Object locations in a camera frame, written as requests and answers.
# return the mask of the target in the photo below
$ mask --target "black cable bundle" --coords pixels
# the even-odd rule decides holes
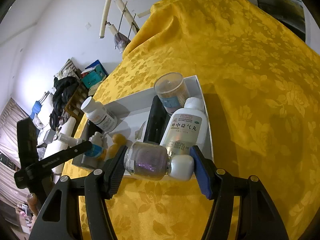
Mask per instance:
[[[54,78],[53,86],[56,88],[56,92],[52,97],[53,111],[50,114],[51,129],[56,130],[56,127],[59,126],[59,119],[62,116],[63,109],[76,91],[78,85],[79,81],[75,77],[69,76],[60,80],[58,80],[57,77]]]

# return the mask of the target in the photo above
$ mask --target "floral pattern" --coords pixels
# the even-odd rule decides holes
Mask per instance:
[[[319,66],[319,55],[247,0],[162,0],[94,98],[106,104],[152,87],[168,72],[197,75],[216,166],[242,178],[257,175],[290,239],[298,239],[320,206]],[[88,171],[69,161],[63,174]],[[79,203],[89,239],[83,197]],[[201,239],[212,206],[194,179],[124,178],[106,203],[122,240]],[[236,224],[234,215],[230,236]]]

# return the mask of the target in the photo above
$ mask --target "blue gripper pad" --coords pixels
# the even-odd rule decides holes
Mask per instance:
[[[206,196],[207,199],[212,200],[212,189],[214,184],[214,170],[215,166],[213,162],[206,159],[197,145],[190,148],[190,156],[193,157],[195,162],[194,172],[198,181],[201,193]]]

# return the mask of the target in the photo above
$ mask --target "white bottle cap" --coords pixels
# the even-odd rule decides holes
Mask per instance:
[[[58,140],[67,144],[70,147],[76,146],[78,144],[77,139],[71,136],[65,135],[64,133],[59,133]]]
[[[95,132],[94,135],[89,138],[89,141],[92,142],[92,144],[102,147],[102,134]]]
[[[187,98],[184,108],[197,109],[203,112],[204,104],[203,101],[199,98]]]
[[[88,97],[81,105],[81,110],[85,113],[92,112],[96,109],[96,101],[92,97]]]
[[[174,155],[170,158],[168,175],[172,178],[187,181],[191,179],[194,161],[190,155]]]

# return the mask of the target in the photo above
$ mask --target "white cardboard box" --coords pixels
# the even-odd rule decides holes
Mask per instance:
[[[186,86],[189,90],[191,97],[197,97],[204,101],[203,93],[201,86],[198,80],[198,77],[191,76],[184,78]],[[130,147],[132,143],[136,141],[143,141],[144,133],[146,130],[149,112],[152,105],[152,100],[156,96],[154,88],[149,88],[124,98],[120,98],[116,101],[106,104],[106,108],[110,110],[118,118],[118,124],[116,128],[105,135],[108,147],[110,147],[112,142],[112,136],[116,133],[121,133],[127,138],[127,146]],[[208,118],[208,129],[206,140],[204,143],[203,155],[205,158],[213,159],[213,146],[212,146],[212,137],[211,129],[208,117],[207,107],[204,101],[205,114]],[[139,131],[143,126],[143,131],[140,139],[135,139],[136,131]],[[87,125],[84,127],[84,130],[81,134],[81,138],[85,139]],[[125,176],[130,176],[130,174],[125,171]]]

